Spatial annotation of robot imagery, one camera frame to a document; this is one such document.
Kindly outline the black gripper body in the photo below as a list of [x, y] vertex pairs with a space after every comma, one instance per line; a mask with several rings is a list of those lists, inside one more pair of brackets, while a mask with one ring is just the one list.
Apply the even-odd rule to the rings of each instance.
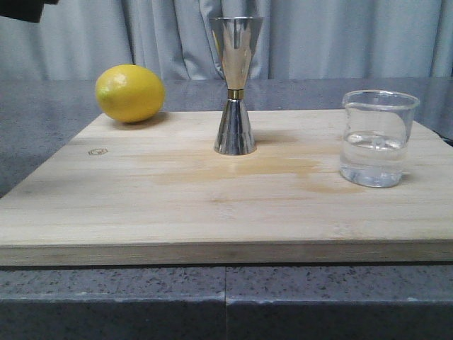
[[44, 5], [57, 5], [58, 3], [58, 0], [0, 0], [1, 16], [39, 23]]

